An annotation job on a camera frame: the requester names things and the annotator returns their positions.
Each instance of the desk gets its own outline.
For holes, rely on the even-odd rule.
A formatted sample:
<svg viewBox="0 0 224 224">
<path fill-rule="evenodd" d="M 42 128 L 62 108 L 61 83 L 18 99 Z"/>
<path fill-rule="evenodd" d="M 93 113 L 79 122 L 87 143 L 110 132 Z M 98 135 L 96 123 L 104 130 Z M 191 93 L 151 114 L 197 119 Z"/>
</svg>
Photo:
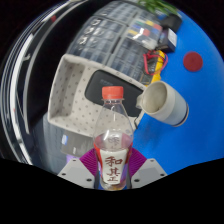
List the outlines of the desk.
<svg viewBox="0 0 224 224">
<path fill-rule="evenodd" d="M 188 16 L 177 32 L 175 53 L 162 71 L 162 81 L 175 88 L 189 105 L 187 121 L 174 128 L 149 117 L 141 120 L 134 133 L 133 147 L 146 158 L 155 158 L 166 173 L 224 157 L 224 64 L 205 32 Z M 184 55 L 198 52 L 203 67 L 189 72 Z"/>
</svg>

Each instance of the bottle cap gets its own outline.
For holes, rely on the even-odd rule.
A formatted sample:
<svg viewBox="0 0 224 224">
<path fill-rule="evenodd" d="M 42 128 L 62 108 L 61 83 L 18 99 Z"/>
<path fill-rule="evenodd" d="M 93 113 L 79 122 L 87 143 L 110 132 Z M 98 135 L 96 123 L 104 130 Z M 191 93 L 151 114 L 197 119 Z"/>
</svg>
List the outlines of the bottle cap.
<svg viewBox="0 0 224 224">
<path fill-rule="evenodd" d="M 103 99 L 122 99 L 124 89 L 122 86 L 106 86 L 102 88 Z"/>
</svg>

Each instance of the plastic bottle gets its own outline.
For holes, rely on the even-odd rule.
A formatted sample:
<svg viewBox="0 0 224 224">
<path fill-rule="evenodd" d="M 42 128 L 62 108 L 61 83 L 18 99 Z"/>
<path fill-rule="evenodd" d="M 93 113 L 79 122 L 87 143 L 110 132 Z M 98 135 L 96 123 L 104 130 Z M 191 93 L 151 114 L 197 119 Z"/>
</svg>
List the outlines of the plastic bottle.
<svg viewBox="0 0 224 224">
<path fill-rule="evenodd" d="M 100 163 L 100 183 L 105 190 L 122 190 L 126 186 L 133 129 L 122 104 L 123 87 L 103 87 L 102 95 L 104 105 L 93 135 Z"/>
</svg>

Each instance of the cup rim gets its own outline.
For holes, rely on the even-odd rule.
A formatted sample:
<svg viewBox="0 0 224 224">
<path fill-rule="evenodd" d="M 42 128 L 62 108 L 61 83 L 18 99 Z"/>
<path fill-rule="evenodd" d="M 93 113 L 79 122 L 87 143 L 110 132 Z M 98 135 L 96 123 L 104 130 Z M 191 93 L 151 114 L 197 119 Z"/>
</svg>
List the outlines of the cup rim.
<svg viewBox="0 0 224 224">
<path fill-rule="evenodd" d="M 157 110 L 156 112 L 153 112 L 153 113 L 146 112 L 146 113 L 149 114 L 149 115 L 155 115 L 155 114 L 157 114 L 157 113 L 160 112 L 160 111 L 166 106 L 166 104 L 167 104 L 167 96 L 168 96 L 168 94 L 167 94 L 167 84 L 166 84 L 165 82 L 163 82 L 163 81 L 155 81 L 155 82 L 149 84 L 149 86 L 152 86 L 152 85 L 155 85 L 155 84 L 158 84 L 158 83 L 163 84 L 163 85 L 165 86 L 165 88 L 166 88 L 166 99 L 165 99 L 165 103 L 164 103 L 163 106 L 160 107 L 159 110 Z"/>
</svg>

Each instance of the cup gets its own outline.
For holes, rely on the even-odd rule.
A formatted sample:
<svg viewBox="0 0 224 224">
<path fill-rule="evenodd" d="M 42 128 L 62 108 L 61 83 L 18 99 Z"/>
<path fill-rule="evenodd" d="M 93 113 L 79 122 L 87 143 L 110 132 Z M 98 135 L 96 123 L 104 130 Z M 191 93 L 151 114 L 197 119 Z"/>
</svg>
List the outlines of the cup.
<svg viewBox="0 0 224 224">
<path fill-rule="evenodd" d="M 182 125 L 189 113 L 184 98 L 170 85 L 163 81 L 151 83 L 138 96 L 136 107 L 158 121 L 178 127 Z"/>
</svg>

